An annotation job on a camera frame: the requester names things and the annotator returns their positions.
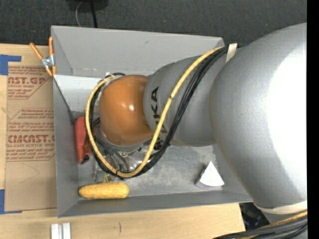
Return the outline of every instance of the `black cable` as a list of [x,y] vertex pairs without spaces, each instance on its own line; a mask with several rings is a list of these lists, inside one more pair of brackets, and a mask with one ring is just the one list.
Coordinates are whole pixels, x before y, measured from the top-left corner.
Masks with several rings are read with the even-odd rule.
[[95,141],[101,145],[109,154],[114,155],[116,157],[118,157],[126,166],[127,172],[130,171],[130,167],[129,164],[126,162],[125,158],[118,153],[114,148],[112,148],[111,146],[109,146],[108,144],[104,143],[102,140],[100,140],[99,138],[95,137]]
[[303,218],[300,218],[293,222],[289,222],[287,224],[277,225],[275,227],[267,227],[267,228],[261,227],[255,230],[248,230],[244,232],[223,235],[223,236],[217,237],[216,239],[233,239],[233,238],[247,237],[247,236],[261,236],[261,235],[267,235],[267,234],[269,235],[271,233],[284,233],[284,232],[289,232],[291,230],[295,230],[298,227],[303,227],[307,225],[307,223],[308,223],[308,218],[307,216],[305,216]]
[[96,14],[95,14],[95,8],[94,8],[93,0],[90,0],[90,6],[91,6],[91,12],[92,12],[92,17],[93,17],[94,27],[98,28],[98,23],[96,21]]
[[301,235],[303,232],[305,232],[308,228],[308,225],[304,225],[299,228],[291,229],[289,231],[281,232],[281,233],[272,233],[267,235],[260,235],[253,237],[254,239],[292,239],[299,235]]

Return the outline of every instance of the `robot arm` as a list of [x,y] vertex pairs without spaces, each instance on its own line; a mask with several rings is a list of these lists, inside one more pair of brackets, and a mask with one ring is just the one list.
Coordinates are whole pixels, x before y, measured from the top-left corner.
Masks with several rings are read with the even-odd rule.
[[[261,210],[306,210],[306,34],[306,24],[276,31],[238,49],[227,63],[226,52],[218,50],[169,64],[149,77],[113,77],[100,88],[102,140],[130,153],[149,144],[160,124],[153,137],[161,145],[158,157],[170,144],[217,143]],[[196,61],[172,97],[176,83]],[[134,170],[114,168],[111,173],[137,176],[152,157],[156,155],[147,153]]]

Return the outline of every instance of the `white strip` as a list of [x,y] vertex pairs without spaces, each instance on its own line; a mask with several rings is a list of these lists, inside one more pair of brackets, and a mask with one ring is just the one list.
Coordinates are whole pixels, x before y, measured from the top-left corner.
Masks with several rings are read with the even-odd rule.
[[63,239],[71,239],[71,223],[63,223]]
[[51,239],[60,239],[59,224],[51,224]]
[[226,63],[229,61],[229,59],[231,59],[235,55],[236,49],[237,49],[237,43],[231,43],[229,45],[228,51],[227,51]]
[[301,203],[287,205],[287,206],[280,206],[276,208],[262,208],[255,204],[255,206],[262,212],[270,213],[270,214],[293,214],[305,211],[308,209],[307,200]]

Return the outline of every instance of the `gray bin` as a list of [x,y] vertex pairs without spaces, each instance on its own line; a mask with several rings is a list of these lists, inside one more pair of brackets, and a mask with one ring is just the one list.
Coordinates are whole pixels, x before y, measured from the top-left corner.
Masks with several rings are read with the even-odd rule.
[[[58,216],[93,215],[250,202],[218,146],[167,149],[146,174],[126,180],[127,199],[86,200],[78,189],[94,183],[94,157],[77,163],[74,120],[84,114],[89,94],[107,72],[150,75],[160,67],[223,46],[219,37],[53,26],[57,74],[54,76],[54,122]],[[213,161],[225,185],[213,191],[195,186]]]

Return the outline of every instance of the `orange clip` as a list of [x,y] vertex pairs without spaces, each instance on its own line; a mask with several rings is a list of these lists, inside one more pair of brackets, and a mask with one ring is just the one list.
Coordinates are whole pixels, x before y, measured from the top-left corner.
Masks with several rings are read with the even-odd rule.
[[[53,47],[53,38],[52,36],[49,37],[49,55],[53,56],[54,55],[54,47]],[[54,75],[56,73],[56,67],[53,65],[52,66],[52,74]]]
[[49,66],[44,62],[44,60],[49,60],[50,57],[52,57],[54,55],[54,50],[53,50],[53,39],[52,36],[49,38],[49,58],[45,58],[41,55],[40,51],[38,50],[38,48],[35,46],[35,44],[33,42],[30,43],[30,47],[32,48],[32,50],[34,51],[35,55],[37,56],[38,59],[40,59],[43,62],[43,65],[45,67],[46,72],[48,73],[48,75],[50,75],[52,77],[52,74],[56,73],[56,67],[54,65],[52,65],[52,72],[49,70]]

